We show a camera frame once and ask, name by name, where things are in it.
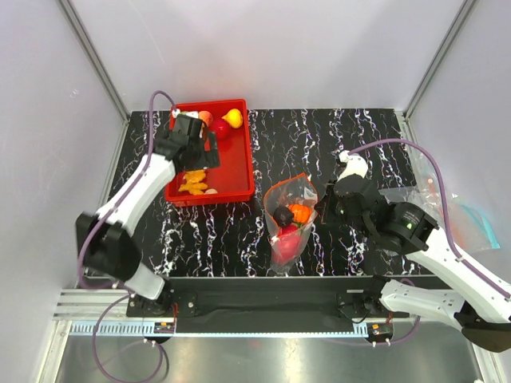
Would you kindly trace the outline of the orange pumpkin toy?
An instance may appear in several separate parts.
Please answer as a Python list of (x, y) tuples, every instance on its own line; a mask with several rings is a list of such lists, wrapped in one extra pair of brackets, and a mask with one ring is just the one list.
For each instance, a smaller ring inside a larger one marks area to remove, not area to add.
[(293, 214), (293, 221), (300, 225), (307, 224), (312, 215), (312, 209), (303, 204), (293, 203), (288, 209)]

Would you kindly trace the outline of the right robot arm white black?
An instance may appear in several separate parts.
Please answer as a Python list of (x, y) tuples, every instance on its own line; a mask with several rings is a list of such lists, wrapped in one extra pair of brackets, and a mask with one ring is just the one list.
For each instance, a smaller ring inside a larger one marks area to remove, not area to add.
[(390, 202), (358, 175), (331, 181), (316, 206), (327, 223), (360, 230), (376, 247), (403, 255), (440, 278), (449, 291), (375, 275), (356, 303), (372, 316), (403, 312), (445, 323), (494, 353), (510, 348), (510, 286), (450, 244), (446, 230), (419, 206)]

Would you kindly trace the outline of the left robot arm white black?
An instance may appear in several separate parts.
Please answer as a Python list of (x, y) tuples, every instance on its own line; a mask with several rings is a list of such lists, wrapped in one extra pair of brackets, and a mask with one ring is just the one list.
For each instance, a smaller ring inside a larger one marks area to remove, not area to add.
[(75, 227), (80, 265), (122, 283), (162, 316), (175, 306), (172, 288), (143, 264), (133, 233), (156, 195), (179, 173), (217, 168), (220, 157), (215, 135), (197, 112), (177, 113), (173, 127), (153, 144), (117, 194), (94, 214), (79, 215)]

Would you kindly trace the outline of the clear bag orange zipper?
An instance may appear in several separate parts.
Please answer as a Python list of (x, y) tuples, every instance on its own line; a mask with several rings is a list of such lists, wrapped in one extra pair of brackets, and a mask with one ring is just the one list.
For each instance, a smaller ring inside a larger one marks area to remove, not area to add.
[(301, 173), (273, 185), (263, 198), (271, 245), (271, 269), (286, 274), (303, 253), (317, 216), (318, 193)]

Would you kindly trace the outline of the dark mangosteen toy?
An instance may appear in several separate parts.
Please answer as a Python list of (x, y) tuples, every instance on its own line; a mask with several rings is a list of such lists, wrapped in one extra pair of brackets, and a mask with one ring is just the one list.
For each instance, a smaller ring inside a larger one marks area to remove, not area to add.
[(278, 227), (285, 228), (294, 222), (294, 213), (286, 206), (278, 206), (273, 213), (273, 219)]

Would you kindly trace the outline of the pink dragon fruit toy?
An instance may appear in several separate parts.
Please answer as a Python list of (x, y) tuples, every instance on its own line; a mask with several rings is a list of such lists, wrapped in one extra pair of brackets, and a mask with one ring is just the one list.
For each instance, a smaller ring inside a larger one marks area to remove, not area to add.
[(277, 234), (271, 238), (272, 259), (277, 265), (290, 262), (301, 247), (303, 230), (297, 223), (285, 228), (278, 228)]

